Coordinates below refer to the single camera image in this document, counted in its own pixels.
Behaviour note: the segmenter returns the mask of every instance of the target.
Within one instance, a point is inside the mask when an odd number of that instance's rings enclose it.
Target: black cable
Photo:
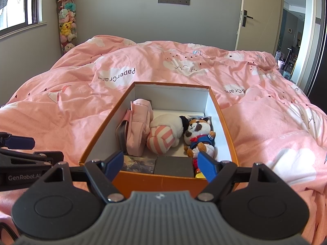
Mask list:
[[[1,232],[2,232],[3,229],[5,231],[7,231],[7,233],[11,236],[11,238],[13,239],[13,241],[15,241],[16,239],[18,239],[18,236],[16,235],[16,233],[12,230],[12,228],[9,225],[7,225],[4,222],[0,222],[0,241],[1,241]]]

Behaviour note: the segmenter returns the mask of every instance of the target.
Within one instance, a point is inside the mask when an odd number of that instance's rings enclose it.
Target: beige door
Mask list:
[[[279,39],[283,5],[284,0],[242,0],[235,49],[266,51],[274,55]]]

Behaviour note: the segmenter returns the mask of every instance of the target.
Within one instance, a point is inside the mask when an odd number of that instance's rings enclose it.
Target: window sill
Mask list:
[[[47,22],[42,22],[42,23],[38,23],[38,24],[34,24],[34,25],[28,25],[27,27],[23,27],[21,29],[17,29],[15,31],[12,31],[12,32],[9,32],[7,34],[4,34],[4,35],[0,36],[0,40],[3,39],[3,38],[9,37],[11,35],[17,34],[19,32],[22,32],[22,31],[25,31],[25,30],[28,30],[28,29],[31,29],[31,28],[35,28],[35,27],[40,27],[40,26],[43,26],[43,25],[46,25],[46,24],[47,24]]]

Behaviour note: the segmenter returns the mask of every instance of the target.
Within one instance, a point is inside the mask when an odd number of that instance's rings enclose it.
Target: pink duvet cover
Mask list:
[[[0,109],[0,130],[61,150],[70,165],[133,81],[211,86],[242,166],[262,161],[307,202],[303,236],[327,235],[327,116],[278,73],[272,55],[196,44],[97,36],[23,84]],[[0,220],[23,190],[0,193]]]

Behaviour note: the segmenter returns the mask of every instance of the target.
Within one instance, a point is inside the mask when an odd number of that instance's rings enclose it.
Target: door handle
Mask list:
[[[244,10],[242,27],[245,27],[247,18],[254,19],[253,17],[247,15],[247,10]]]

